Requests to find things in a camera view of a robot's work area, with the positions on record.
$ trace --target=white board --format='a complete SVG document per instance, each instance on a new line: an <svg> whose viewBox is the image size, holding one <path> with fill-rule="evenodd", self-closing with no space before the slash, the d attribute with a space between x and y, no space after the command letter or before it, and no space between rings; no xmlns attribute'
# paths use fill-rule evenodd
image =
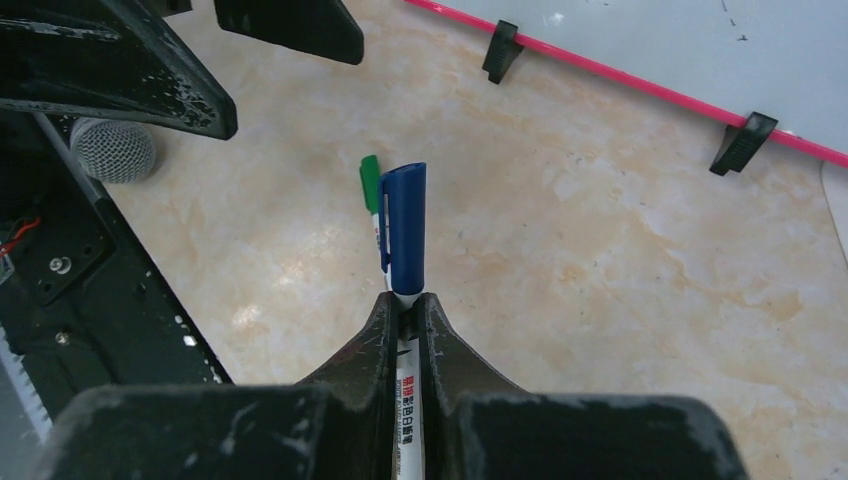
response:
<svg viewBox="0 0 848 480"><path fill-rule="evenodd" d="M848 166L848 1L407 1Z"/></svg>

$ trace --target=green marker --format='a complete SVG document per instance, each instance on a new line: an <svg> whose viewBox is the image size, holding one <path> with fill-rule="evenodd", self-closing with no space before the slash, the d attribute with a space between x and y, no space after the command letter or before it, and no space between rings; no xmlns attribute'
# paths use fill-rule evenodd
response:
<svg viewBox="0 0 848 480"><path fill-rule="evenodd" d="M374 227L374 238L377 239L377 252L380 251L380 217L377 216L377 182L380 181L380 164L376 155L362 159L359 165L359 179L362 181L362 194L365 196L365 208L371 214L371 224ZM390 273L386 274L386 288L391 289Z"/></svg>

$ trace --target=marble table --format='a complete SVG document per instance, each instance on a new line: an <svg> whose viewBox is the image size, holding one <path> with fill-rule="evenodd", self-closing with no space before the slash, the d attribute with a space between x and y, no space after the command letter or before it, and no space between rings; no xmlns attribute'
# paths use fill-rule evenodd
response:
<svg viewBox="0 0 848 480"><path fill-rule="evenodd" d="M168 19L238 105L228 142L156 129L109 192L241 384L294 382L382 279L357 168L425 161L427 284L495 368L542 392L710 404L761 479L848 476L848 268L821 162L773 143L708 172L724 127L482 32L349 0L358 67Z"/></svg>

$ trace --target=green marker cap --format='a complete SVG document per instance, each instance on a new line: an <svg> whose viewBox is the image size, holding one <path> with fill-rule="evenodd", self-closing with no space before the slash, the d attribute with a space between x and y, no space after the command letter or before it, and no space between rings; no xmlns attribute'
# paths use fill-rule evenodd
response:
<svg viewBox="0 0 848 480"><path fill-rule="evenodd" d="M365 208L374 215L377 213L377 182L380 181L380 164L377 163L376 155L362 159L359 165L359 179L362 180Z"/></svg>

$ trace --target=silver mesh grille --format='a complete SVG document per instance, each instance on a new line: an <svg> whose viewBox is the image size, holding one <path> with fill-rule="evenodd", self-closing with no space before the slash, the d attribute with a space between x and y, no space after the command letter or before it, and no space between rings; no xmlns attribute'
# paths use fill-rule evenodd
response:
<svg viewBox="0 0 848 480"><path fill-rule="evenodd" d="M88 176L105 183L141 180L156 161L153 137L144 126L94 118L74 123L71 154Z"/></svg>

